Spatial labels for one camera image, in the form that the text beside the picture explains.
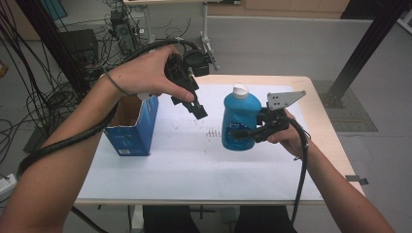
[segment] wrist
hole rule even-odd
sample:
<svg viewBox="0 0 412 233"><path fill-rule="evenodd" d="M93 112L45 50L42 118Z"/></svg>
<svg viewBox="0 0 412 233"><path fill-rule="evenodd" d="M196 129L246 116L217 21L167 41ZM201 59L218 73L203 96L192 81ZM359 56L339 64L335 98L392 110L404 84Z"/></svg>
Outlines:
<svg viewBox="0 0 412 233"><path fill-rule="evenodd" d="M320 166L325 159L325 155L321 152L321 150L311 141L308 140L309 148L308 148L308 171L311 172L313 170L317 170L317 167Z"/></svg>
<svg viewBox="0 0 412 233"><path fill-rule="evenodd" d="M118 89L118 91L120 91L123 95L136 95L134 93L130 93L126 91L123 87L121 87L121 85L118 82L118 79L114 79L112 75L109 74L109 71L107 71L105 68L103 68L103 71L104 71L104 74L102 75L102 77L109 80L112 83L112 85L115 86Z"/></svg>
<svg viewBox="0 0 412 233"><path fill-rule="evenodd" d="M113 85L113 83L106 76L106 74L103 74L102 76L100 76L100 79L94 85L91 92L93 92L93 95L96 95L96 94L101 95L102 99L105 99L106 101L109 101L110 103L111 102L117 103L121 99L121 97L124 95L124 93L121 92L120 89L118 89L115 85Z"/></svg>

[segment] leg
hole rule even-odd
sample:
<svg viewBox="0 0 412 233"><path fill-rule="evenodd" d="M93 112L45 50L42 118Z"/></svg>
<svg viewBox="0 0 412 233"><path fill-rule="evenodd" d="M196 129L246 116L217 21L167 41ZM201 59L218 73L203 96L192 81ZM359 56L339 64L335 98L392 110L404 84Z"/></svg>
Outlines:
<svg viewBox="0 0 412 233"><path fill-rule="evenodd" d="M235 233L295 233L286 206L241 206Z"/></svg>
<svg viewBox="0 0 412 233"><path fill-rule="evenodd" d="M143 206L145 233L199 233L189 206Z"/></svg>

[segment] black pole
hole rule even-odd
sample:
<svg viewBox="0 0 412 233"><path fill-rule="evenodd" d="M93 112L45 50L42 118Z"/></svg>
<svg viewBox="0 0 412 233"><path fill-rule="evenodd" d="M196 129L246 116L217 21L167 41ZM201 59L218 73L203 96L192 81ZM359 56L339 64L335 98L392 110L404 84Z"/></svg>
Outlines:
<svg viewBox="0 0 412 233"><path fill-rule="evenodd" d="M16 0L16 2L30 21L40 39L48 48L69 83L73 86L73 89L76 91L80 99L83 99L90 90L90 85L79 69L79 64L73 59L70 51L61 40L52 17L45 10L41 1Z"/></svg>
<svg viewBox="0 0 412 233"><path fill-rule="evenodd" d="M385 5L372 21L355 48L346 65L328 93L321 94L322 102L327 108L342 108L341 98L357 77L370 56L376 51L386 35L403 13L409 0L386 0Z"/></svg>

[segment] bottle label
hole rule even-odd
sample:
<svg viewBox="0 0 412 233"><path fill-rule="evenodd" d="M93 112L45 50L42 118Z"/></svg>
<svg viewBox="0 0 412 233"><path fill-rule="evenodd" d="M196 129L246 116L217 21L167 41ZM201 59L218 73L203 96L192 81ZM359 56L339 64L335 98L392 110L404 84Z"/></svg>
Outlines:
<svg viewBox="0 0 412 233"><path fill-rule="evenodd" d="M230 132L231 132L231 131L237 131L237 132L243 131L243 133L246 133L246 132L249 131L250 129L251 129L251 128L243 125L242 123L239 123L239 122L231 122L230 125L229 125L229 126L226 128L226 130L225 130L226 141L227 141L228 143L230 143L230 144L238 144L238 145L247 144L247 143L249 143L249 142L251 141L251 139L244 138L244 137L242 137L242 138L240 138L240 139L238 139L238 138L233 138L233 137L230 135Z"/></svg>

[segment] blue bottle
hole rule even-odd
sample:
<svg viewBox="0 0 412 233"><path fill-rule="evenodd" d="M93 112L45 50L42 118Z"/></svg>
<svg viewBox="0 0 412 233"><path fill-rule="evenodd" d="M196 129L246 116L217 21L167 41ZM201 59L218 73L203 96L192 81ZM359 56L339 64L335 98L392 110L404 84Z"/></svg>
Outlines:
<svg viewBox="0 0 412 233"><path fill-rule="evenodd" d="M248 88L236 83L233 92L224 98L224 116L222 125L222 144L229 150L249 150L255 145L253 139L234 139L231 130L256 129L257 115L261 109L255 95Z"/></svg>

